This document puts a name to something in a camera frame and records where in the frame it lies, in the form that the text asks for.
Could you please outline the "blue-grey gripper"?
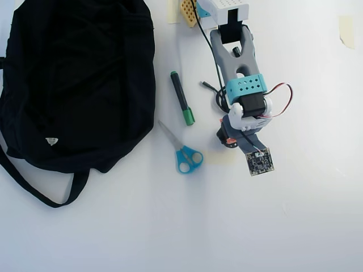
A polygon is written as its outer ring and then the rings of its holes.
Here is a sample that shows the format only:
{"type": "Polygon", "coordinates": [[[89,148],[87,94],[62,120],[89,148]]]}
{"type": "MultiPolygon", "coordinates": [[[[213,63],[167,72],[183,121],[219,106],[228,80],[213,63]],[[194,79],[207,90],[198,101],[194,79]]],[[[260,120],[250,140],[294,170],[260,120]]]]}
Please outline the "blue-grey gripper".
{"type": "Polygon", "coordinates": [[[247,131],[236,130],[230,125],[228,115],[225,115],[221,120],[221,128],[217,133],[217,137],[226,146],[237,146],[244,154],[247,154],[264,149],[264,144],[257,136],[257,132],[259,131],[260,129],[247,131]]]}

